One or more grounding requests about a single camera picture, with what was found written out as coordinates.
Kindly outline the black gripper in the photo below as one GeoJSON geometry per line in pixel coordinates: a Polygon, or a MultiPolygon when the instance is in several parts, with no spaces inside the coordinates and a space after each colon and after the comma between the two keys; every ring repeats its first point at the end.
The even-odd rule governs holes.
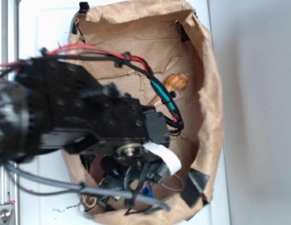
{"type": "Polygon", "coordinates": [[[105,154],[100,160],[104,172],[100,187],[106,193],[98,197],[98,205],[105,211],[115,211],[110,200],[124,199],[131,210],[143,203],[149,210],[170,211],[170,206],[156,198],[152,187],[173,176],[173,151],[161,144],[148,142],[129,146],[120,155],[105,154]]]}

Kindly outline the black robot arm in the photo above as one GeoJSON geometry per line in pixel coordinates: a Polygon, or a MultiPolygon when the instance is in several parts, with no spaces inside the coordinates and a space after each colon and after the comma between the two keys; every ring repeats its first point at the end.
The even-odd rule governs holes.
{"type": "Polygon", "coordinates": [[[158,183],[166,163],[145,144],[168,147],[168,120],[152,106],[101,85],[85,68],[50,58],[16,65],[13,81],[0,78],[0,165],[32,181],[94,197],[120,197],[170,210],[129,184],[158,183]],[[63,149],[90,162],[103,154],[110,185],[90,187],[42,178],[16,169],[37,155],[63,149]]]}

